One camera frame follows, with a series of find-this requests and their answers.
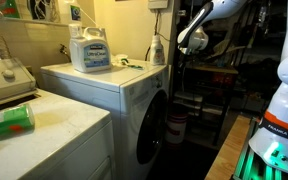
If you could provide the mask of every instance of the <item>white washing machine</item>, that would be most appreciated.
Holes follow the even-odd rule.
[[[117,179],[145,179],[164,136],[168,68],[129,60],[143,69],[113,66],[81,73],[69,64],[41,68],[47,91],[109,110]]]

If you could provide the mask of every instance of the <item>cabinet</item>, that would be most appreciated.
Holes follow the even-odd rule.
[[[174,103],[187,107],[192,126],[215,132],[217,144],[229,108],[238,71],[234,67],[187,64],[182,87],[174,93]]]

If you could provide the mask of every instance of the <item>washing machine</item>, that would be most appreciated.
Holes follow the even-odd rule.
[[[168,66],[129,60],[132,66],[81,73],[72,64],[41,68],[45,89],[109,110],[112,114],[116,179],[145,179],[164,136]]]

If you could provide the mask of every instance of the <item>wall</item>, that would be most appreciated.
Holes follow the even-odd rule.
[[[174,1],[169,0],[168,8],[161,10],[159,20],[159,33],[167,39],[161,37],[169,64],[173,62],[176,42],[174,12],[179,7]],[[148,0],[94,0],[94,9],[96,23],[106,30],[112,54],[127,54],[129,58],[145,60],[156,20],[155,11],[148,9]]]
[[[32,66],[39,85],[43,86],[40,67],[67,63],[68,58],[60,53],[60,44],[69,47],[67,25],[35,23],[26,9],[26,0],[16,0],[20,16],[25,20],[5,20],[0,15],[0,35],[4,37],[12,57],[17,57],[26,66]],[[79,0],[82,9],[94,19],[93,1]],[[82,14],[84,26],[94,23]]]

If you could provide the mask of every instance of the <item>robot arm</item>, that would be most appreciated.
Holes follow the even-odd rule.
[[[178,48],[183,54],[204,49],[208,43],[208,36],[203,32],[202,24],[209,20],[232,16],[246,1],[213,0],[206,3],[191,23],[179,34],[177,38]]]

